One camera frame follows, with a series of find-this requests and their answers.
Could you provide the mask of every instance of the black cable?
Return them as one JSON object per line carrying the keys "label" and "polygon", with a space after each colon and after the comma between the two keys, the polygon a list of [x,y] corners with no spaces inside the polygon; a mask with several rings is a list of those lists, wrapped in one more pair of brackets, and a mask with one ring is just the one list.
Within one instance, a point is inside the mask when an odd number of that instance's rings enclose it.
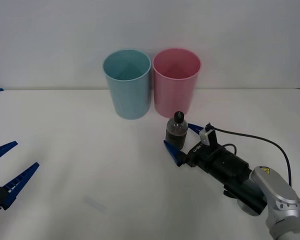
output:
{"label": "black cable", "polygon": [[228,146],[231,146],[231,147],[233,147],[234,148],[234,155],[237,155],[237,147],[236,147],[236,145],[234,145],[234,144],[232,144],[232,143],[227,143],[227,144],[225,144],[225,145],[222,145],[222,147],[228,147]]}
{"label": "black cable", "polygon": [[242,136],[242,137],[247,137],[247,138],[253,138],[253,139],[259,139],[259,140],[263,140],[263,141],[265,141],[267,143],[275,145],[283,153],[283,156],[284,156],[285,161],[286,161],[286,166],[288,168],[288,183],[289,183],[290,187],[292,186],[290,162],[289,162],[287,154],[282,149],[282,147],[280,147],[278,144],[276,144],[275,142],[270,141],[270,140],[268,140],[266,138],[260,137],[260,136],[254,136],[254,135],[249,135],[249,134],[244,134],[244,133],[238,133],[238,132],[233,132],[233,131],[226,131],[226,130],[222,130],[222,129],[216,128],[214,126],[210,126],[210,127],[211,127],[211,129],[213,129],[215,131],[218,131],[218,132],[221,132],[221,133],[232,134],[232,135],[237,135],[237,136]]}

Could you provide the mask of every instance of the bottle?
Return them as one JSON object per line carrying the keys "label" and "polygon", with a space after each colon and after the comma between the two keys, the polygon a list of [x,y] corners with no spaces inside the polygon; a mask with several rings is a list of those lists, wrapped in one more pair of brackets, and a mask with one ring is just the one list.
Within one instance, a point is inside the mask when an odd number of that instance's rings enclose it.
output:
{"label": "bottle", "polygon": [[165,140],[181,150],[184,147],[188,124],[182,111],[177,111],[174,117],[170,118],[165,131]]}

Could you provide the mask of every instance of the table surface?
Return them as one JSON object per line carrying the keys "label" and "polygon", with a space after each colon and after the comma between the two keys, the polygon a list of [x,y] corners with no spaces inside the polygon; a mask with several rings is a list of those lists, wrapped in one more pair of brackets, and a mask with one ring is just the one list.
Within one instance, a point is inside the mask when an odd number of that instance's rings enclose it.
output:
{"label": "table surface", "polygon": [[[265,220],[245,214],[200,170],[177,167],[163,144],[166,118],[116,115],[108,90],[6,90],[0,93],[0,186],[39,162],[7,211],[0,240],[270,240]],[[196,90],[189,123],[258,135],[287,153],[300,197],[300,90]],[[287,179],[273,145],[217,132],[251,168]],[[189,131],[184,151],[199,141]]]}

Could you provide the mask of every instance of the pink cup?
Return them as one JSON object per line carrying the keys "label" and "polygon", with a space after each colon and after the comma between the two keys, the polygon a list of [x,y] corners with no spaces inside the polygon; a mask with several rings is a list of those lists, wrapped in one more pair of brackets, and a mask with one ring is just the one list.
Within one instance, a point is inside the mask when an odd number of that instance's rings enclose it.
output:
{"label": "pink cup", "polygon": [[160,115],[172,118],[177,111],[188,112],[200,68],[199,57],[182,48],[154,57],[154,106]]}

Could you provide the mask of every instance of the bottle cap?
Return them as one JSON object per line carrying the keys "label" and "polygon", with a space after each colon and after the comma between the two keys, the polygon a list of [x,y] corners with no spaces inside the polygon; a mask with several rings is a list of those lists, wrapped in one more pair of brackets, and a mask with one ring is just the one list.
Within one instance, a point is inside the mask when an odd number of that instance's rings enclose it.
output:
{"label": "bottle cap", "polygon": [[176,111],[173,117],[173,120],[177,123],[180,124],[185,120],[185,115],[182,111]]}

